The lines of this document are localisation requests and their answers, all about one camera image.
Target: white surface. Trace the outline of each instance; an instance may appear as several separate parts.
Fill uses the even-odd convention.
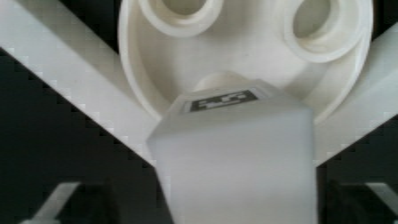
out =
[[[200,11],[191,15],[175,13],[164,1],[139,0],[139,4],[147,18],[161,32],[182,38],[200,35],[214,25],[225,0],[207,0]]]
[[[113,49],[56,0],[3,0],[0,10],[0,47],[154,163],[145,141],[157,121],[139,106]],[[398,114],[397,58],[398,25],[374,43],[354,91],[315,128],[317,165]]]
[[[376,40],[349,98],[315,127],[317,165],[398,114],[398,24]]]
[[[264,98],[187,112],[246,90]],[[317,223],[314,112],[262,80],[180,96],[148,145],[175,223]]]
[[[363,69],[372,0],[333,0],[326,23],[326,15],[312,16],[328,8],[326,0],[314,1],[315,5],[305,0],[228,0],[210,29],[186,39],[159,31],[154,16],[141,10],[143,1],[123,2],[120,46],[132,89],[155,118],[209,75],[228,70],[287,90],[315,109],[321,122],[340,106]],[[321,29],[305,32],[306,24]]]
[[[0,2],[0,47],[152,162],[145,141],[157,122],[115,50],[58,0]]]
[[[367,183],[377,197],[388,205],[395,215],[398,216],[398,195],[386,183]]]

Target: curved white piece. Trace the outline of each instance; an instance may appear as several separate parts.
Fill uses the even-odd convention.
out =
[[[306,61],[326,63],[353,50],[369,30],[369,5],[363,0],[331,0],[330,19],[321,29],[306,37],[296,34],[298,12],[308,0],[285,0],[283,11],[276,15],[283,21],[283,38],[290,49]]]
[[[200,35],[216,23],[225,0],[207,0],[202,10],[193,15],[171,11],[164,0],[139,0],[145,16],[157,29],[175,37]]]
[[[139,1],[123,3],[120,44],[131,85],[152,115],[161,119],[178,95],[194,91],[209,75],[232,71],[296,95],[315,109],[321,123],[346,100],[363,69],[372,0],[331,0],[330,19],[303,40],[292,21],[305,0],[226,1],[212,29],[186,39],[159,32]],[[312,52],[317,44],[326,50]]]

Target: white plastic part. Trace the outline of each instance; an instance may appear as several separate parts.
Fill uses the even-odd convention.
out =
[[[175,37],[200,35],[216,23],[225,0],[207,0],[202,10],[182,15],[168,8],[164,0],[139,0],[145,16],[157,29]]]
[[[59,212],[65,208],[75,190],[81,186],[79,182],[61,183],[54,189],[54,193],[47,199],[47,202],[40,208],[40,211],[31,220],[26,220],[22,224],[61,224],[58,220]]]
[[[365,33],[370,33],[370,6],[363,0],[331,0],[331,12],[324,25],[306,37],[298,37],[296,19],[308,1],[280,1],[280,10],[276,10],[274,15],[282,20],[282,36],[292,52],[306,61],[326,63],[342,58],[354,49]]]
[[[0,27],[0,47],[155,165],[145,141],[157,120],[132,93],[118,54],[61,2],[4,0]],[[398,114],[397,46],[398,25],[374,42],[354,90],[337,112],[315,126],[317,165]]]
[[[159,32],[139,0],[123,1],[123,67],[141,104],[157,119],[178,95],[194,91],[209,75],[226,70],[246,79],[266,80],[296,95],[315,110],[317,123],[328,118],[363,69],[374,8],[372,0],[328,0],[333,6],[326,24],[299,39],[298,11],[308,16],[317,12],[317,8],[301,7],[303,1],[226,1],[212,29],[186,39]]]
[[[152,162],[157,121],[138,101],[120,56],[58,0],[3,0],[0,47]]]
[[[22,224],[61,224],[59,220],[42,220],[42,219],[35,219],[35,220],[26,220],[22,222]]]
[[[379,199],[383,200],[390,210],[398,216],[398,194],[386,183],[367,183]]]
[[[262,80],[180,96],[148,145],[177,224],[317,223],[314,112]]]

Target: black background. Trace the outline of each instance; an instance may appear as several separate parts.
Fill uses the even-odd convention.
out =
[[[118,51],[122,0],[63,0]],[[398,1],[376,1],[377,37],[398,21]],[[31,218],[59,182],[111,183],[123,223],[171,223],[154,167],[0,52],[0,223]],[[319,167],[326,183],[398,183],[398,118]]]

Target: circular hole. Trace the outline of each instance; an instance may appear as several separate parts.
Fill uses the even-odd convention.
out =
[[[328,22],[333,0],[306,0],[296,15],[294,32],[298,38],[308,37]]]
[[[207,0],[162,0],[171,11],[182,15],[194,14],[203,8]]]

